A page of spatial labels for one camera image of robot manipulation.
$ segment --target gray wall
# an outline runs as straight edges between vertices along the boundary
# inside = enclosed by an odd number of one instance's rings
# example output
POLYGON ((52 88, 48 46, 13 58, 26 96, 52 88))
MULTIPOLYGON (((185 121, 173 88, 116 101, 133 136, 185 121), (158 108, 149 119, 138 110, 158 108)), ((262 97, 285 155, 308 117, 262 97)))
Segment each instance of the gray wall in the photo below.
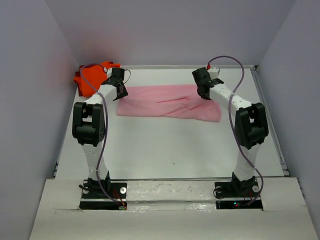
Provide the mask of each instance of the gray wall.
POLYGON ((294 0, 46 0, 80 64, 259 64, 294 0), (220 64, 230 61, 221 60, 220 64))
POLYGON ((320 236, 320 1, 297 0, 258 68, 281 148, 320 236))
POLYGON ((29 239, 73 101, 76 61, 43 0, 0 3, 0 239, 29 239))

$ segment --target pink cloth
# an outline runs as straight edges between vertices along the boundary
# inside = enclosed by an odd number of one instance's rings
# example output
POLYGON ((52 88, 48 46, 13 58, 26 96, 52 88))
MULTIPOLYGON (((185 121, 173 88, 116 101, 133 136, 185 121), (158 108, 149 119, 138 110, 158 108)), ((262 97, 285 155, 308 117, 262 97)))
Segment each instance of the pink cloth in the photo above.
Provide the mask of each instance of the pink cloth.
POLYGON ((219 122, 218 103, 197 94, 197 85, 131 86, 119 100, 117 114, 135 117, 170 117, 219 122))

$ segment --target white platform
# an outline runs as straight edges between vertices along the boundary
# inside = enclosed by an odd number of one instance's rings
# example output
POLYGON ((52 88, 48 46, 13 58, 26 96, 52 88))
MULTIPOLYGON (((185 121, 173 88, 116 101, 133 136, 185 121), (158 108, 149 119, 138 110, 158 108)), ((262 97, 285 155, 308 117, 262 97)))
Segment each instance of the white platform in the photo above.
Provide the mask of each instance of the white platform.
MULTIPOLYGON (((195 84, 190 69, 132 69, 126 86, 195 84)), ((233 89, 240 69, 222 68, 219 77, 233 89)), ((260 102, 249 68, 237 92, 260 102)), ((74 102, 84 97, 75 94, 74 102)), ((104 160, 112 179, 180 179, 230 177, 236 166, 238 148, 228 113, 222 109, 221 122, 168 117, 117 116, 118 102, 108 99, 109 130, 104 160)), ((283 176, 271 134, 265 139, 256 160, 263 176, 283 176)), ((86 179, 88 167, 69 120, 59 158, 57 179, 86 179)))
POLYGON ((30 240, 318 239, 295 178, 265 179, 263 211, 216 210, 214 181, 187 180, 129 181, 127 211, 81 210, 82 181, 46 181, 30 240))

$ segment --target folded pink fabric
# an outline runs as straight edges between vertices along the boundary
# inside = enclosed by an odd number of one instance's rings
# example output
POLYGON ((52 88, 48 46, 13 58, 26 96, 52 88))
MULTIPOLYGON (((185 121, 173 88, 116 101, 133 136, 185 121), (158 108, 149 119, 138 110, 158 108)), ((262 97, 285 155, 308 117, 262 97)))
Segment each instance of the folded pink fabric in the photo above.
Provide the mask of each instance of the folded pink fabric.
POLYGON ((119 100, 117 114, 136 117, 170 117, 219 122, 218 103, 197 94, 197 85, 131 86, 119 100))

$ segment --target orange cloth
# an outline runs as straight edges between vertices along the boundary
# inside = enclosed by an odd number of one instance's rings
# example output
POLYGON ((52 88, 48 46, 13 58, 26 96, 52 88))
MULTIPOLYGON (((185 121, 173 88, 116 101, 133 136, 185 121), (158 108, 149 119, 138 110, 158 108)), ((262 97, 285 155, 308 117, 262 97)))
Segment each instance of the orange cloth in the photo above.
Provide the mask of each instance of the orange cloth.
MULTIPOLYGON (((105 61, 101 63, 107 69, 110 68, 120 68, 120 63, 113 63, 112 61, 105 61)), ((86 81, 80 76, 80 69, 83 67, 81 65, 79 67, 79 71, 75 72, 75 76, 73 81, 78 85, 79 96, 91 97, 95 94, 95 90, 93 90, 86 81)), ((96 89, 100 88, 100 85, 107 80, 106 73, 99 65, 93 65, 91 67, 86 67, 82 70, 82 74, 96 89)))

